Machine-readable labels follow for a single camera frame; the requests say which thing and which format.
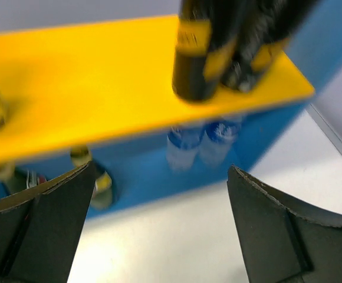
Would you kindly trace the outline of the black gold can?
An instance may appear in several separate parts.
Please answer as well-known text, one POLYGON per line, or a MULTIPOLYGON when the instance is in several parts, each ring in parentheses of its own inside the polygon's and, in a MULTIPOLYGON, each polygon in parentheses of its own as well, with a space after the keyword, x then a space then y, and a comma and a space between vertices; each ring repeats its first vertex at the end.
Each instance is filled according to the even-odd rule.
POLYGON ((238 46, 221 84, 231 90, 250 92, 316 4, 311 0, 256 1, 242 25, 238 46))
POLYGON ((182 1, 178 15, 172 88, 186 101, 212 96, 213 81, 203 71, 220 1, 182 1))

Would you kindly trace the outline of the green glass bottle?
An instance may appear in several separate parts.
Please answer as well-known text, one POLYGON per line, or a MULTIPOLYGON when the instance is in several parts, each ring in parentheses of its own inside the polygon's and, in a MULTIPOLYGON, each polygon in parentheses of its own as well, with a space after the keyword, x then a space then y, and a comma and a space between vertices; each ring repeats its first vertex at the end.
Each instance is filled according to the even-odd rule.
POLYGON ((7 195, 13 195, 23 190, 45 183, 47 178, 33 170, 22 170, 14 163, 0 164, 0 183, 7 195))
POLYGON ((91 206, 97 210, 107 209, 113 203, 113 181, 107 170, 93 158, 87 146, 73 147, 70 158, 75 167, 88 162, 95 165, 96 180, 91 206))

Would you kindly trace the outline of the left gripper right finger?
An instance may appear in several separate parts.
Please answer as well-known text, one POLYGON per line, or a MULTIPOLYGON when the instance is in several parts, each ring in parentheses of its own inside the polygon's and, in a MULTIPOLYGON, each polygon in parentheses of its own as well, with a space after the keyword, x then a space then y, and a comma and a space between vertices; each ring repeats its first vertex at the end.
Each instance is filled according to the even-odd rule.
POLYGON ((227 181, 249 282, 342 282, 342 215, 231 166, 227 181))

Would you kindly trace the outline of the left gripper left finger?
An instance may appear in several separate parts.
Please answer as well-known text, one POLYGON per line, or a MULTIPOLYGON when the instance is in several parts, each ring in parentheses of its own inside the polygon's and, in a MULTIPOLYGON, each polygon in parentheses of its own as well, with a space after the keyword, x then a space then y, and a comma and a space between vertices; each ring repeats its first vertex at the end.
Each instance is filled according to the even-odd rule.
POLYGON ((95 173, 88 162, 0 199, 0 282, 67 282, 95 173))

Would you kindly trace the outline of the black gold can front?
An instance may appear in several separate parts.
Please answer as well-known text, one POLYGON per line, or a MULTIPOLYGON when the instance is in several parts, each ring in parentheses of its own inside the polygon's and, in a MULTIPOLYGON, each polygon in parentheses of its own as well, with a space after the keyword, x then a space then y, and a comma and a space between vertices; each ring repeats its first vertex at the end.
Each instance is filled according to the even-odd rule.
POLYGON ((238 46, 221 84, 231 90, 250 92, 316 4, 311 0, 256 1, 242 25, 238 46))

